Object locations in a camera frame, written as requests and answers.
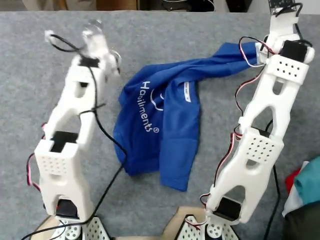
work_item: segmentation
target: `gray felt surface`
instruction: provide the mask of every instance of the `gray felt surface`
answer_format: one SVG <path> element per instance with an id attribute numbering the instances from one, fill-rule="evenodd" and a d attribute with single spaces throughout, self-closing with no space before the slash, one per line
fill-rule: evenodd
<path id="1" fill-rule="evenodd" d="M 269 16 L 263 14 L 219 14 L 184 12 L 5 12 L 0 13 L 0 239 L 18 240 L 33 231 L 47 216 L 41 195 L 26 186 L 26 160 L 42 135 L 45 122 L 64 87 L 72 54 L 59 52 L 44 42 L 44 30 L 81 45 L 81 31 L 89 19 L 101 19 L 109 46 L 123 58 L 122 81 L 107 90 L 107 106 L 101 120 L 112 132 L 120 110 L 117 97 L 123 85 L 144 65 L 168 63 L 212 55 L 224 42 L 237 42 L 243 35 L 263 39 L 269 32 Z M 302 15 L 303 36 L 319 49 L 320 16 Z M 284 178 L 303 160 L 319 154 L 320 54 L 310 65 L 307 79 L 296 98 L 285 148 L 276 165 L 283 208 L 287 198 Z M 159 235 L 178 206 L 200 206 L 199 195 L 209 190 L 218 161 L 229 145 L 229 133 L 239 112 L 234 102 L 237 86 L 257 72 L 249 69 L 225 79 L 199 84 L 202 106 L 200 145 L 187 192 L 161 186 L 159 174 L 129 177 L 122 172 L 98 214 L 112 236 Z M 240 94 L 248 103 L 255 86 Z M 257 121 L 264 127 L 268 117 Z M 97 203 L 119 167 L 113 145 L 95 130 L 91 151 L 83 159 L 83 170 Z M 32 163 L 33 179 L 38 179 Z M 235 227 L 243 240 L 261 240 L 276 201 L 271 178 L 251 220 Z M 270 239 L 280 239 L 281 210 L 276 214 Z"/>

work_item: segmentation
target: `blue cloth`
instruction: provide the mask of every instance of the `blue cloth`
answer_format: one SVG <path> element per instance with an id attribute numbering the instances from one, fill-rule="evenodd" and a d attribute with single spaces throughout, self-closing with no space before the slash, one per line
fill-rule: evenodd
<path id="1" fill-rule="evenodd" d="M 243 44 L 257 62 L 255 45 Z M 129 175 L 160 171 L 161 184 L 186 191 L 199 142 L 196 81 L 247 69 L 238 44 L 225 43 L 211 57 L 147 65 L 123 88 L 113 136 L 127 150 Z M 121 163 L 123 152 L 115 146 Z"/>
<path id="2" fill-rule="evenodd" d="M 294 186 L 304 205 L 320 201 L 320 156 L 295 176 Z"/>

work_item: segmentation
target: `teal fabric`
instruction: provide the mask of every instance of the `teal fabric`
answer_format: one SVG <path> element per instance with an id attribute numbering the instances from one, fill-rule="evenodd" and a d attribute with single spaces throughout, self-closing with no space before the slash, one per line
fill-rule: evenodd
<path id="1" fill-rule="evenodd" d="M 304 205 L 320 201 L 320 156 L 301 170 L 294 185 Z"/>

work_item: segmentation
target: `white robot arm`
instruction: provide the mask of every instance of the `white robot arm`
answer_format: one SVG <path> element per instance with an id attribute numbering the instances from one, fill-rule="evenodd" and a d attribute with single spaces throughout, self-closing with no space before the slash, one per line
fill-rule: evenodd
<path id="1" fill-rule="evenodd" d="M 299 12 L 302 5 L 293 0 L 269 0 L 271 9 L 270 32 L 265 38 L 268 49 L 256 43 L 257 60 L 265 67 L 251 102 L 239 118 L 240 133 L 231 135 L 239 144 L 233 157 L 218 174 L 211 186 L 205 203 L 206 222 L 194 224 L 187 217 L 177 240 L 237 240 L 230 227 L 247 223 L 268 186 L 271 170 L 283 147 L 283 137 L 290 122 L 290 112 L 300 86 L 304 83 L 315 50 L 302 39 L 299 27 Z M 276 82 L 282 83 L 279 94 L 274 93 Z M 265 109 L 272 110 L 271 133 L 253 127 L 253 122 Z M 243 201 L 227 194 L 234 188 L 244 188 Z"/>
<path id="2" fill-rule="evenodd" d="M 45 36 L 54 44 L 52 31 L 47 31 Z M 83 31 L 83 38 L 86 49 L 73 58 L 58 104 L 43 128 L 44 138 L 34 152 L 45 209 L 64 223 L 84 222 L 93 213 L 80 161 L 92 140 L 96 121 L 94 110 L 102 104 L 107 80 L 116 81 L 120 77 L 117 56 L 109 50 L 99 26 L 88 27 Z M 63 131 L 72 116 L 80 118 L 79 133 Z M 78 238 L 81 231 L 80 227 L 77 229 L 72 234 L 66 231 L 65 237 L 69 240 Z M 82 233 L 85 240 L 85 226 L 82 226 Z"/>

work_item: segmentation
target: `wooden board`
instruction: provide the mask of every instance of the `wooden board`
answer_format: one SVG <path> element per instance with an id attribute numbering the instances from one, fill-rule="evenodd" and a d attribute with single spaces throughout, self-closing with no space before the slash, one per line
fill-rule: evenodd
<path id="1" fill-rule="evenodd" d="M 96 0 L 98 11 L 137 10 L 139 0 Z"/>
<path id="2" fill-rule="evenodd" d="M 168 225 L 164 228 L 162 236 L 122 236 L 116 237 L 116 240 L 175 240 L 175 237 L 180 229 L 181 224 L 183 223 L 185 216 L 192 214 L 195 216 L 198 222 L 203 222 L 205 219 L 205 211 L 200 207 L 189 207 L 181 206 L 177 209 L 175 215 L 171 218 Z M 57 226 L 59 221 L 54 217 L 48 217 L 43 221 L 43 223 L 37 228 L 37 230 L 50 228 Z M 31 240 L 48 240 L 53 234 L 52 231 L 46 231 L 34 235 L 31 237 Z"/>

